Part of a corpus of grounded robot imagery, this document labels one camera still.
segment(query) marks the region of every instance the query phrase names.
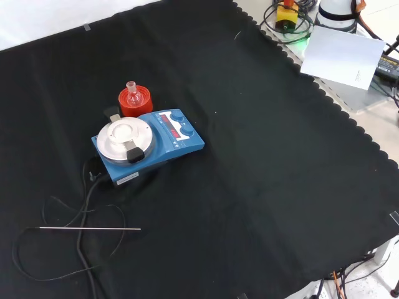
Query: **white paper sheet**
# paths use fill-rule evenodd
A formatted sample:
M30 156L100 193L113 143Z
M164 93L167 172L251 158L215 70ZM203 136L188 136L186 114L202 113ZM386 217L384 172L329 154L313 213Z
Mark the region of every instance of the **white paper sheet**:
M367 90L385 43L315 26L300 72Z

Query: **red digital display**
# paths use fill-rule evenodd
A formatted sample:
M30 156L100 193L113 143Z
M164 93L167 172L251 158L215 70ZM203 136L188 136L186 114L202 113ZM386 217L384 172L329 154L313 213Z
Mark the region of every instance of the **red digital display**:
M165 125L166 125L166 126L168 127L168 129L170 130L170 133L172 133L173 137L175 137L176 139L177 139L177 138L180 138L180 137L181 137L180 134L177 133L175 127L170 123L169 118L166 117L165 114L161 114L160 116L161 116L163 122L165 123Z

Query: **orange wire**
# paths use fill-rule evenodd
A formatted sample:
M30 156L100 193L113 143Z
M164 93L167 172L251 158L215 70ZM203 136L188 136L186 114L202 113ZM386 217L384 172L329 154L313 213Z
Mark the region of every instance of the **orange wire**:
M344 293L342 293L341 288L339 287L339 283L337 280L337 276L335 275L335 271L332 272L334 274L334 281L335 281L335 286L337 287L337 290L339 291L339 293L341 294L342 299L345 299Z
M356 12L361 12L366 8L366 2L362 0L358 5L356 5Z

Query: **label sticker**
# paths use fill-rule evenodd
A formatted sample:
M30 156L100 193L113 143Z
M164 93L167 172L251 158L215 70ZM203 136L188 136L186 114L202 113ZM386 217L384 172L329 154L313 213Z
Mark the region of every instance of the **label sticker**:
M127 182L127 181L129 181L131 179L134 179L134 178L137 178L137 177L138 177L138 171L136 173L132 173L131 175L124 177L123 179L119 179L117 181L117 185L121 185L124 182Z

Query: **black cloth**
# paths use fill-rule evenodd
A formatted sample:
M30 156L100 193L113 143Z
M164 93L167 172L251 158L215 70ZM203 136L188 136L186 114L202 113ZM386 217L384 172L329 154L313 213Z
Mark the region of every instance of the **black cloth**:
M94 271L100 298L284 298L398 232L397 164L230 0L165 0L90 27L0 53L1 298L90 298L85 274L20 275L11 242L41 224L45 198L79 207L90 137L129 80L155 110L182 109L206 146L94 193L93 206L117 203L143 228ZM49 209L54 225L71 216ZM121 225L111 209L89 218ZM118 237L86 233L90 263ZM81 268L75 238L25 235L26 270Z

